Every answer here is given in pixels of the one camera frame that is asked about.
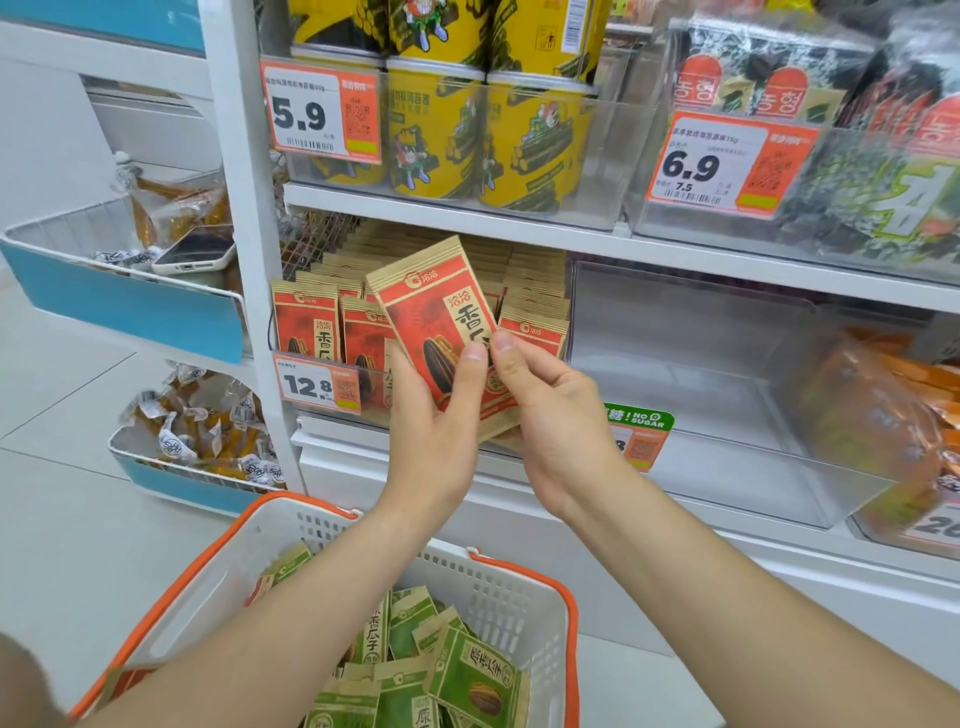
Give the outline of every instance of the smartphone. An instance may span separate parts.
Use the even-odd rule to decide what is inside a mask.
[[[175,276],[180,273],[222,271],[236,255],[233,225],[199,225],[154,261],[154,273]]]

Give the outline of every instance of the tiled floor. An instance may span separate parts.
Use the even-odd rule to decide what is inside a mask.
[[[107,450],[117,415],[168,367],[52,327],[0,289],[0,631],[58,702],[83,695],[139,619],[229,520],[137,491]],[[676,659],[582,637],[584,728],[722,724]]]

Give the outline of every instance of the green label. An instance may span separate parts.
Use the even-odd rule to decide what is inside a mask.
[[[626,404],[604,402],[607,407],[607,422],[611,425],[646,427],[648,429],[669,432],[673,429],[674,419],[669,412],[643,407],[628,407]]]

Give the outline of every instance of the yellow canister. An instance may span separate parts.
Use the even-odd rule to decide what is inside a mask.
[[[491,71],[592,83],[612,0],[500,0]]]
[[[294,58],[309,61],[321,68],[350,71],[369,70],[379,73],[384,67],[383,57],[378,53],[369,51],[294,43],[290,47],[290,52]],[[381,124],[384,123],[382,106],[380,121]],[[380,184],[386,177],[385,164],[367,164],[366,162],[350,161],[349,159],[313,156],[310,157],[310,163],[317,169],[325,182],[333,182],[334,184],[370,186]]]
[[[300,25],[297,45],[327,45],[384,53],[389,49],[387,0],[288,0]]]
[[[519,73],[487,76],[480,201],[554,212],[580,182],[591,86]]]
[[[418,61],[487,67],[493,0],[389,0],[390,40]]]
[[[384,157],[397,192],[447,200],[476,194],[483,79],[483,71],[464,65],[387,61]]]

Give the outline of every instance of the shopping basket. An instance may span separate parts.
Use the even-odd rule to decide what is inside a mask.
[[[110,661],[162,662],[213,631],[243,607],[260,573],[297,539],[314,552],[362,514],[311,497],[259,498],[187,567]],[[400,587],[425,584],[453,605],[481,639],[530,672],[527,728],[577,728],[577,604],[546,576],[431,539],[400,576]],[[101,676],[70,712],[85,716],[104,686]]]

